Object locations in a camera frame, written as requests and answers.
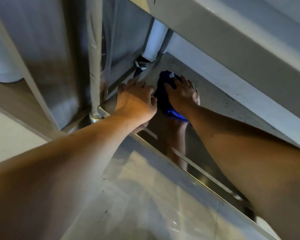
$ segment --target blue cloth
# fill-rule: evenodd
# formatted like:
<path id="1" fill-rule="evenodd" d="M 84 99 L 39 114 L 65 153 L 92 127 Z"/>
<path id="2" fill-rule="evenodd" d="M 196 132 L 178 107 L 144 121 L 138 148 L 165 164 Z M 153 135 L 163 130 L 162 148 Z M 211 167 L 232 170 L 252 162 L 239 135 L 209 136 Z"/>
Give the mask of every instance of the blue cloth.
<path id="1" fill-rule="evenodd" d="M 173 89 L 176 89 L 176 85 L 174 84 L 173 77 L 181 81 L 181 78 L 175 75 L 173 72 L 170 71 L 160 72 L 159 79 L 158 79 L 158 88 L 154 93 L 154 96 L 158 99 L 157 105 L 164 113 L 164 115 L 177 120 L 188 122 L 188 120 L 185 117 L 183 117 L 172 107 L 168 99 L 168 94 L 164 88 L 164 84 L 167 83 Z"/>

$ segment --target person's right arm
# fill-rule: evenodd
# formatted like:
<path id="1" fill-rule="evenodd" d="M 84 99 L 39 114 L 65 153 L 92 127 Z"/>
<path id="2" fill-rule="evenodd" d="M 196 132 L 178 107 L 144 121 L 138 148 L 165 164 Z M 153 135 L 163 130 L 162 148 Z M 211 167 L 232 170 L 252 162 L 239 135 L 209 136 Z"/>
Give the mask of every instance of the person's right arm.
<path id="1" fill-rule="evenodd" d="M 193 84 L 165 84 L 173 108 L 192 124 L 226 177 L 282 240 L 300 239 L 300 149 L 194 102 Z"/>

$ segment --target finger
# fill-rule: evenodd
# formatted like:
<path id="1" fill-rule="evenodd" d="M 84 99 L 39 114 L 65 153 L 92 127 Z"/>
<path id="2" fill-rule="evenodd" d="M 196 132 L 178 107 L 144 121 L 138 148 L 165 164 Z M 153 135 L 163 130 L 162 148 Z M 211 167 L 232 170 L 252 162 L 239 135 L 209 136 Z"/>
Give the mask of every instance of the finger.
<path id="1" fill-rule="evenodd" d="M 180 76 L 180 78 L 181 78 L 182 84 L 189 86 L 189 83 L 188 83 L 188 81 L 185 79 L 184 76 Z"/>
<path id="2" fill-rule="evenodd" d="M 192 83 L 191 80 L 188 80 L 188 84 L 189 84 L 189 86 L 190 86 L 192 89 L 195 89 L 195 86 L 193 85 L 193 83 Z"/>
<path id="3" fill-rule="evenodd" d="M 175 84 L 177 87 L 182 86 L 182 83 L 181 83 L 176 77 L 173 78 L 173 81 L 174 81 L 174 84 Z"/>
<path id="4" fill-rule="evenodd" d="M 120 93 L 122 93 L 124 91 L 125 86 L 126 86 L 126 84 L 124 84 L 124 83 L 121 83 L 118 86 L 118 94 L 120 94 Z"/>
<path id="5" fill-rule="evenodd" d="M 132 86 L 134 86 L 136 84 L 137 79 L 136 78 L 132 78 L 127 82 L 126 85 L 126 89 L 131 88 Z"/>
<path id="6" fill-rule="evenodd" d="M 156 97 L 152 97 L 152 98 L 151 98 L 151 104 L 152 104 L 153 106 L 157 106 L 157 101 L 158 101 L 158 99 L 157 99 Z"/>
<path id="7" fill-rule="evenodd" d="M 148 89 L 149 95 L 152 96 L 155 93 L 155 87 L 154 86 L 146 86 L 146 89 Z"/>
<path id="8" fill-rule="evenodd" d="M 146 81 L 138 81 L 136 82 L 136 86 L 144 88 L 144 86 L 146 85 Z"/>
<path id="9" fill-rule="evenodd" d="M 170 86 L 168 83 L 164 83 L 164 88 L 168 94 L 170 94 L 173 91 L 172 86 Z"/>

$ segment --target dark blue rag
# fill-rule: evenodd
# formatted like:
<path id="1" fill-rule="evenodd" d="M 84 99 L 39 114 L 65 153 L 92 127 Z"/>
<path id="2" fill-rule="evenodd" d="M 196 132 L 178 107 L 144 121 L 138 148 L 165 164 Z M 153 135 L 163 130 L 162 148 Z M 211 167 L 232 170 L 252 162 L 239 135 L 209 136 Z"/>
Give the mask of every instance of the dark blue rag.
<path id="1" fill-rule="evenodd" d="M 168 99 L 168 94 L 164 88 L 164 84 L 167 83 L 173 89 L 176 89 L 176 85 L 174 84 L 173 77 L 175 77 L 181 82 L 181 78 L 176 74 L 174 74 L 173 72 L 170 71 L 160 72 L 159 80 L 158 80 L 158 88 L 154 93 L 154 96 L 158 99 L 157 105 L 164 113 L 164 115 L 177 120 L 188 122 L 188 120 L 185 117 L 183 117 L 180 113 L 175 111 L 175 109 L 171 106 Z"/>

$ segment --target person's left hand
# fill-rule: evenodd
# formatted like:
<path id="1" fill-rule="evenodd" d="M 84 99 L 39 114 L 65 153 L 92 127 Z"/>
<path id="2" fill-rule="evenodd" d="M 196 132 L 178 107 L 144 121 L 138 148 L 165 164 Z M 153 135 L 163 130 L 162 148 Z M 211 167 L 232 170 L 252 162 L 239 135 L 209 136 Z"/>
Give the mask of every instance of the person's left hand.
<path id="1" fill-rule="evenodd" d="M 136 82 L 135 78 L 120 84 L 116 114 L 135 119 L 136 126 L 148 122 L 157 112 L 157 98 L 152 97 L 154 90 L 153 86 L 146 86 L 145 81 Z"/>

